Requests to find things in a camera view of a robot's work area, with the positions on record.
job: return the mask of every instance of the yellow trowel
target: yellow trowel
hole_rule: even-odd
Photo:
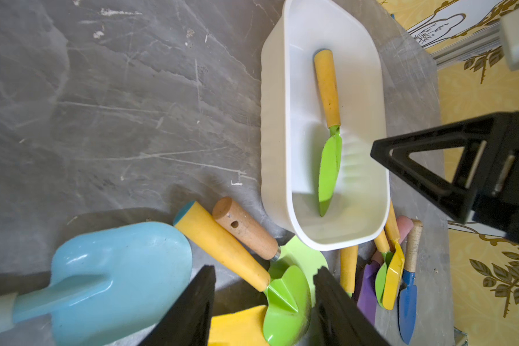
[[[394,303],[400,289],[400,280],[402,279],[403,265],[406,261],[402,247],[400,246],[400,231],[396,223],[396,214],[394,206],[390,201],[390,210],[388,211],[388,219],[385,225],[386,236],[390,240],[390,250],[395,249],[392,260],[388,265],[386,272],[385,292],[382,295],[382,306],[387,310],[394,309]]]
[[[208,346],[269,346],[263,338],[266,305],[211,319]]]

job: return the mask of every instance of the purple trowel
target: purple trowel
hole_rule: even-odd
[[[407,234],[413,228],[413,221],[410,218],[400,216],[396,218],[398,230],[400,231],[400,243],[406,239]],[[358,308],[365,315],[365,317],[375,325],[375,314],[377,312],[377,295],[375,294],[375,277],[382,264],[382,255],[376,252],[363,271],[359,273],[356,280],[355,291],[358,292]]]

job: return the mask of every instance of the black plastic bracket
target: black plastic bracket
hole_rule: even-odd
[[[324,346],[390,346],[327,268],[321,267],[313,282]]]
[[[215,269],[203,266],[139,346],[207,346],[214,293]]]
[[[452,182],[411,159],[463,147]],[[371,157],[457,222],[501,229],[519,242],[519,112],[499,112],[377,140]]]

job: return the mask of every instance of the yellow trowel blade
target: yellow trowel blade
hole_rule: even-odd
[[[266,305],[214,316],[211,319],[208,346],[269,346],[263,338]]]
[[[403,265],[405,257],[403,255],[402,247],[397,241],[393,241],[396,252],[390,261],[388,271],[386,272],[385,292],[382,294],[382,307],[387,310],[394,309],[396,296],[400,289],[400,280],[402,280]]]

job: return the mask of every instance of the wooden handle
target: wooden handle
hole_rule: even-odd
[[[340,125],[340,110],[338,108],[338,90],[336,88],[336,72],[334,70],[334,59],[329,49],[318,52],[313,59],[315,62],[315,73],[319,93],[325,109],[327,127]]]
[[[223,197],[217,201],[212,214],[218,224],[264,260],[272,259],[279,251],[277,240],[233,198]]]
[[[409,234],[409,231],[413,228],[413,221],[405,216],[400,216],[396,218],[396,224],[398,224],[398,230],[400,231],[400,244],[404,239],[406,239],[407,235]],[[373,257],[371,258],[372,261],[377,262],[378,264],[382,265],[382,261],[384,259],[382,258],[382,254],[380,252],[375,252],[373,254]]]
[[[396,214],[394,213],[394,205],[392,200],[390,201],[390,209],[388,210],[388,218],[386,219],[385,225],[386,236],[390,240],[390,250],[396,251],[394,242],[400,241],[400,231],[398,230],[398,224],[396,222]]]
[[[359,245],[340,249],[340,286],[351,296],[356,286]]]
[[[419,239],[421,239],[423,223],[419,220],[412,221],[413,229],[407,236],[406,264],[403,268],[410,273],[415,273],[415,266],[417,265],[417,250],[419,249]]]
[[[184,206],[173,226],[258,291],[269,285],[269,273],[198,202]]]
[[[387,253],[390,251],[390,246],[388,244],[388,239],[386,238],[386,234],[384,232],[380,232],[377,238],[373,239],[375,245],[377,246],[377,250],[381,253]]]

